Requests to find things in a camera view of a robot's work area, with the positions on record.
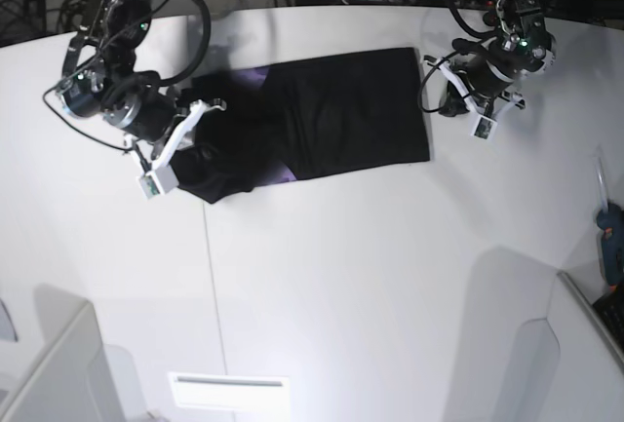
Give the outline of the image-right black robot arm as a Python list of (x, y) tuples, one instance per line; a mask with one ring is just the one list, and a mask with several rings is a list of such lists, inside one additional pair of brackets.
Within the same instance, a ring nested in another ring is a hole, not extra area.
[(418, 92), (422, 112), (449, 118), (476, 113), (494, 122), (507, 110), (524, 109), (521, 81), (545, 72), (555, 61), (556, 39), (547, 30), (540, 0), (490, 1), (483, 15), (488, 29), (479, 31), (459, 13), (455, 0), (443, 0), (468, 37), (454, 39), (452, 51), (442, 58), (425, 58), (430, 69), (421, 84), (440, 71), (447, 86), (436, 108), (427, 108), (423, 92)]

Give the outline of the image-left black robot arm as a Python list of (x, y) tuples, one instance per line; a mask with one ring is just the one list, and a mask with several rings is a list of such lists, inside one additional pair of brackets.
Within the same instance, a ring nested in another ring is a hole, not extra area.
[(124, 143), (113, 144), (94, 135), (80, 135), (100, 146), (130, 154), (140, 167), (137, 181), (147, 197), (164, 195), (180, 185), (172, 162), (197, 143), (203, 117), (225, 111), (221, 98), (183, 103), (176, 85), (189, 78), (206, 56), (212, 18), (204, 0), (189, 0), (199, 12), (202, 36), (188, 64), (172, 77), (155, 70), (137, 71), (136, 50), (151, 29), (158, 7), (152, 0), (89, 0), (71, 38), (60, 79), (50, 87), (61, 105), (55, 115), (72, 119), (100, 116), (123, 132)]

